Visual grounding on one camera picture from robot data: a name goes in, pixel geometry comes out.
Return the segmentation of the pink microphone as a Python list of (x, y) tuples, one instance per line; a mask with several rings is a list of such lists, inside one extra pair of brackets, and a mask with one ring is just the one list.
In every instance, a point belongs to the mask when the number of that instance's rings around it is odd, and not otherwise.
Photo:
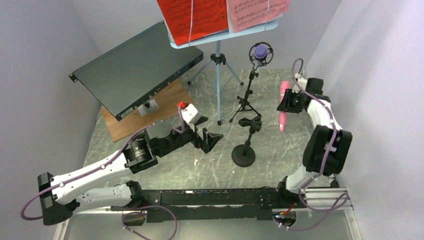
[(278, 106), (278, 111), (279, 111), (279, 115), (278, 115), (278, 127), (279, 127), (279, 131), (283, 132), (285, 129), (285, 124), (286, 124), (286, 120), (287, 120), (287, 112), (285, 111), (285, 107), (284, 107), (284, 99), (285, 99), (285, 92), (287, 89), (290, 88), (290, 82), (287, 80), (284, 80), (281, 82), (280, 84), (280, 104)]

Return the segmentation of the black round-base mic stand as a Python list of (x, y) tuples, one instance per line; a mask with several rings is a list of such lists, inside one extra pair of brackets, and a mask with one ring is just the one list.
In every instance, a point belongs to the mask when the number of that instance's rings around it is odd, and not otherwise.
[(238, 121), (238, 124), (241, 127), (249, 127), (249, 135), (244, 144), (239, 144), (234, 147), (231, 152), (231, 158), (237, 166), (247, 168), (251, 166), (256, 159), (255, 151), (251, 147), (251, 139), (253, 134), (262, 129), (262, 116), (257, 115), (252, 119), (244, 117)]

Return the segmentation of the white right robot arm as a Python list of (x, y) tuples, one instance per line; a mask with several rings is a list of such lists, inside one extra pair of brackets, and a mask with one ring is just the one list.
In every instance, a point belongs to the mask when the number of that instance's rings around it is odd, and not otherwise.
[(307, 112), (314, 128), (303, 152), (302, 165), (278, 184), (275, 200), (282, 208), (298, 200), (299, 191), (309, 180), (318, 174), (337, 175), (345, 165), (353, 135), (337, 123), (323, 85), (322, 79), (302, 77), (294, 87), (287, 80), (280, 84), (280, 103), (276, 108), (280, 131), (284, 130), (288, 113), (302, 111)]

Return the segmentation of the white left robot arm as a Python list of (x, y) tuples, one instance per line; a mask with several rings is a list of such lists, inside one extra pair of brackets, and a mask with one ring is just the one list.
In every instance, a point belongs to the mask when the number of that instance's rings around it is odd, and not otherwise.
[(199, 135), (197, 125), (207, 120), (201, 116), (194, 126), (183, 122), (176, 129), (165, 121), (157, 122), (136, 131), (123, 147), (98, 162), (62, 175), (40, 174), (37, 183), (43, 224), (56, 225), (73, 214), (105, 206), (139, 209), (145, 197), (138, 182), (129, 180), (105, 188), (100, 184), (147, 170), (186, 144), (209, 153), (224, 136), (206, 128)]

